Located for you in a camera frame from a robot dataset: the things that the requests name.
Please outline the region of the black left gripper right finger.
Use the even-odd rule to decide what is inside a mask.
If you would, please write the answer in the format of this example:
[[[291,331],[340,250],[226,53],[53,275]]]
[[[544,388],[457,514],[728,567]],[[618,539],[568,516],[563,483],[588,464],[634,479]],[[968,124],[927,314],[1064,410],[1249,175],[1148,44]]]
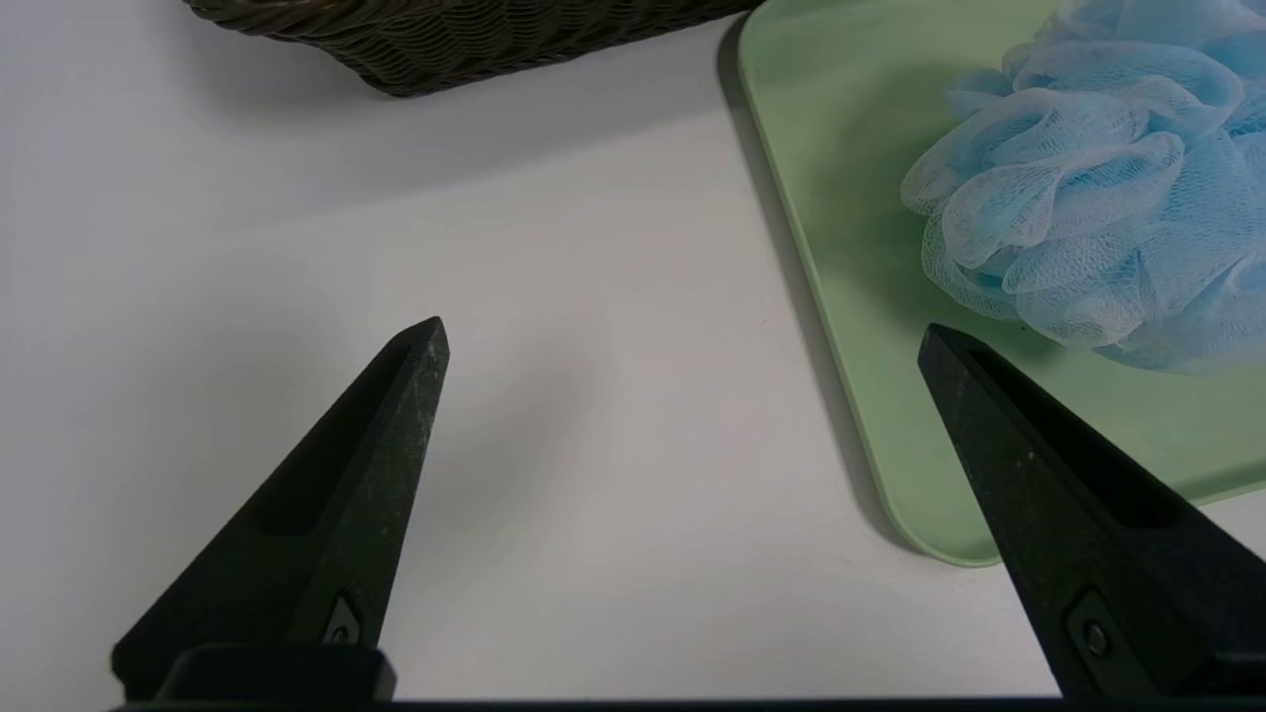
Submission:
[[[918,366],[1063,697],[1263,701],[1261,557],[982,341]]]

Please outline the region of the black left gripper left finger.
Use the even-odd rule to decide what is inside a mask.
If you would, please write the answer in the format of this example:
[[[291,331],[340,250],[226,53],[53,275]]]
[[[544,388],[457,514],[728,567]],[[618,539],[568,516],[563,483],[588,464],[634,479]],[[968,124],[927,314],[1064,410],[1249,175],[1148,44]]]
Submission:
[[[376,703],[379,639],[449,364],[394,336],[115,644],[128,703]]]

